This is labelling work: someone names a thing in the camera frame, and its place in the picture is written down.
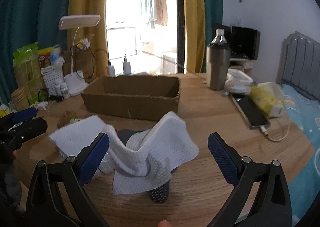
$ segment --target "lamp base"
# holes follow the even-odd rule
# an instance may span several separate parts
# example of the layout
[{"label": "lamp base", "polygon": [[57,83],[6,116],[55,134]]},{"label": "lamp base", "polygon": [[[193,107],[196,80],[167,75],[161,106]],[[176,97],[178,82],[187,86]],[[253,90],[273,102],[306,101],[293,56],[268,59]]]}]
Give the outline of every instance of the lamp base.
[{"label": "lamp base", "polygon": [[70,96],[79,95],[89,85],[84,81],[82,71],[70,73],[64,76],[64,80],[68,86]]}]

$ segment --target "black door frame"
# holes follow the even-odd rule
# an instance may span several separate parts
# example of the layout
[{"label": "black door frame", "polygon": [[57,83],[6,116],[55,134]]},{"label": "black door frame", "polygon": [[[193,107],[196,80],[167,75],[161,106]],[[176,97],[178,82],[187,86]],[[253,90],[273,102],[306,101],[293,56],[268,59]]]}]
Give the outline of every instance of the black door frame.
[{"label": "black door frame", "polygon": [[177,0],[177,73],[184,72],[186,33],[184,20],[184,0]]}]

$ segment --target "wooden table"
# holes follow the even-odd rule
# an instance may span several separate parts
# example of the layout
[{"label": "wooden table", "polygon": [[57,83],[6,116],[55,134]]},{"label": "wooden table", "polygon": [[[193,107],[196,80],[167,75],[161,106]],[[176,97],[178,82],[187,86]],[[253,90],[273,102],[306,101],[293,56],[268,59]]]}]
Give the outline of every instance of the wooden table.
[{"label": "wooden table", "polygon": [[[228,97],[201,84],[192,74],[178,75],[182,81],[178,115],[185,120],[192,140],[199,147],[199,155],[180,166],[172,176],[169,199],[164,204],[152,202],[148,194],[113,195],[113,174],[102,175],[85,186],[86,192],[104,219],[112,227],[155,227],[161,220],[170,220],[175,226],[207,226],[226,201],[233,187],[226,183],[207,146],[208,136],[218,132],[225,142],[241,156],[247,155],[255,162],[281,162],[288,182],[306,165],[314,148],[298,127],[291,122],[288,137],[278,143],[264,138],[258,130],[250,130],[243,117]],[[73,110],[79,117],[92,115],[86,111],[81,96],[71,97],[54,104],[49,112],[40,112],[48,122],[47,133],[25,144],[17,151],[17,171],[21,181],[29,186],[34,168],[39,160],[47,163],[60,161],[57,149],[49,142],[49,135],[57,127],[59,117]],[[132,120],[99,115],[116,129],[143,130],[154,126],[152,121]],[[282,137],[288,119],[273,120],[268,130],[272,137]],[[254,193],[250,195],[252,203]],[[71,215],[70,202],[66,205]]]}]

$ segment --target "blue gripper pad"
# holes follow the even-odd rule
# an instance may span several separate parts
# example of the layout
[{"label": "blue gripper pad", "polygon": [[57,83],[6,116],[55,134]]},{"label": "blue gripper pad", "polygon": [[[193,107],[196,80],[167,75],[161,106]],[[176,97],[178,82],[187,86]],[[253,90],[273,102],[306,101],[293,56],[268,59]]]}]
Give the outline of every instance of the blue gripper pad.
[{"label": "blue gripper pad", "polygon": [[16,124],[31,119],[37,115],[38,111],[32,107],[19,112],[16,112],[13,115],[12,121]]},{"label": "blue gripper pad", "polygon": [[90,183],[108,149],[109,137],[103,134],[79,167],[77,179],[81,187]]},{"label": "blue gripper pad", "polygon": [[227,183],[237,186],[240,180],[238,166],[227,151],[229,146],[224,141],[223,143],[221,141],[223,140],[218,133],[211,134],[208,138],[209,151],[216,160]]}]

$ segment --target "black phone screen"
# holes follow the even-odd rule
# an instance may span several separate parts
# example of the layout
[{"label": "black phone screen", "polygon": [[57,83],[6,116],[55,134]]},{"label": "black phone screen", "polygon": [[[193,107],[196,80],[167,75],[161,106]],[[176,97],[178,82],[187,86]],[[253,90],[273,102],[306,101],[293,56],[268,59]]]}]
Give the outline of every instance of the black phone screen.
[{"label": "black phone screen", "polygon": [[270,122],[256,106],[252,99],[247,95],[232,94],[234,101],[237,103],[239,109],[242,110],[248,119],[251,128],[259,128],[260,126],[269,127]]}]

